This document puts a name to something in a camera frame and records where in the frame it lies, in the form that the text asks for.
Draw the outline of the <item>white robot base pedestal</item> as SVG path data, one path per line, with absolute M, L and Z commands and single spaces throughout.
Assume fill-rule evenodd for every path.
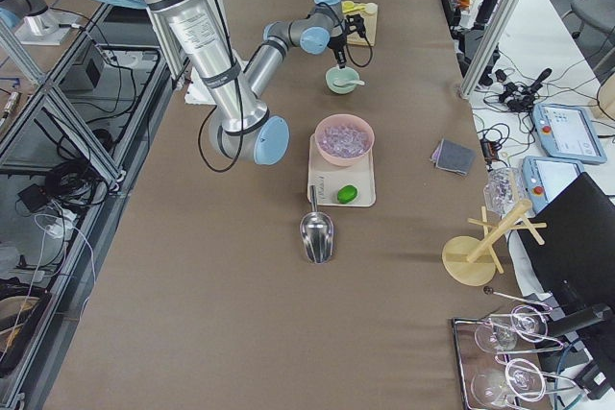
M 189 105 L 208 105 L 216 106 L 214 99 L 212 98 L 209 89 L 202 82 L 197 69 L 192 67 L 190 70 L 189 78 L 190 83 L 184 97 L 184 100 Z

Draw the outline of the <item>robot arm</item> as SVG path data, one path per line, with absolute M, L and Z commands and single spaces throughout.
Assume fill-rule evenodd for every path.
M 342 11 L 342 0 L 314 0 L 304 19 L 274 22 L 248 63 L 234 53 L 221 0 L 95 0 L 147 11 L 173 75 L 179 75 L 182 57 L 188 57 L 196 81 L 210 95 L 215 108 L 203 123 L 212 147 L 237 161 L 249 159 L 272 165 L 287 149 L 289 128 L 271 115 L 260 96 L 292 47 L 312 55 L 327 49 L 344 67 L 344 48 L 351 32 L 362 34 L 357 15 Z

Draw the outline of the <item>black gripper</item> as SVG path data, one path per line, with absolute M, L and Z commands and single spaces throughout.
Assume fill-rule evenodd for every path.
M 357 38 L 357 44 L 366 45 L 367 35 L 364 19 L 359 13 L 346 15 L 343 20 L 337 20 L 330 33 L 329 48 L 333 51 L 337 66 L 343 69 L 347 65 L 344 46 L 348 37 Z

